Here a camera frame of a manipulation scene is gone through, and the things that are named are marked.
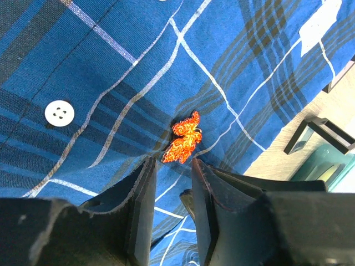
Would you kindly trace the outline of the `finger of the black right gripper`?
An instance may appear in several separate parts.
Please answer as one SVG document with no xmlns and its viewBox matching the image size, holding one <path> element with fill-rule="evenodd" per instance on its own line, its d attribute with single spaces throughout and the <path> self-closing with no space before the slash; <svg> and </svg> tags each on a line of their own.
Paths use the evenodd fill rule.
<svg viewBox="0 0 355 266">
<path fill-rule="evenodd" d="M 220 179 L 239 189 L 244 194 L 257 198 L 265 191 L 317 191 L 327 192 L 322 180 L 315 181 L 277 181 L 229 173 L 209 166 L 209 169 Z"/>
</svg>

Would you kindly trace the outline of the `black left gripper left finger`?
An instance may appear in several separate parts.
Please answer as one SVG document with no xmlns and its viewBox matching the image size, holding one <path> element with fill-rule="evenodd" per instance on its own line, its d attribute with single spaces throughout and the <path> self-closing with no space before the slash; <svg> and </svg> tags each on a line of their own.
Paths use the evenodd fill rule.
<svg viewBox="0 0 355 266">
<path fill-rule="evenodd" d="M 148 265 L 156 161 L 80 206 L 59 198 L 1 199 L 2 265 Z"/>
</svg>

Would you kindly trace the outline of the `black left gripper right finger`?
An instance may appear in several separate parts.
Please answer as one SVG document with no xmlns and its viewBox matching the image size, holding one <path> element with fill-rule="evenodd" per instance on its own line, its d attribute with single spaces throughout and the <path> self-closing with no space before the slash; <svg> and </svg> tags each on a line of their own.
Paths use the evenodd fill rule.
<svg viewBox="0 0 355 266">
<path fill-rule="evenodd" d="M 265 191 L 250 197 L 192 161 L 201 265 L 353 265 L 354 194 Z"/>
</svg>

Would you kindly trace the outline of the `orange leaf brooch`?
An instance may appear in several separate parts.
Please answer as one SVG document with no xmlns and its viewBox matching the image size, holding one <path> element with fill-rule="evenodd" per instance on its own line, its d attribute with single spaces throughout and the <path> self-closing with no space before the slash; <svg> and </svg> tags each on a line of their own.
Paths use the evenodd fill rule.
<svg viewBox="0 0 355 266">
<path fill-rule="evenodd" d="M 172 127 L 173 134 L 177 136 L 165 150 L 162 163 L 178 161 L 184 164 L 195 151 L 197 144 L 202 140 L 202 130 L 198 128 L 200 114 L 193 111 L 191 117 L 181 120 Z"/>
</svg>

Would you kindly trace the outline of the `blue plaid shirt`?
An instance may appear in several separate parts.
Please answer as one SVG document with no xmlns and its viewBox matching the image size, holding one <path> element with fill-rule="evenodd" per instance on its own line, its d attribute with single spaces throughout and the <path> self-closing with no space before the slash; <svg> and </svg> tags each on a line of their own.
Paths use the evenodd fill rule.
<svg viewBox="0 0 355 266">
<path fill-rule="evenodd" d="M 1 197 L 78 205 L 155 157 L 149 264 L 200 265 L 172 126 L 244 173 L 353 56 L 353 1 L 2 1 Z"/>
</svg>

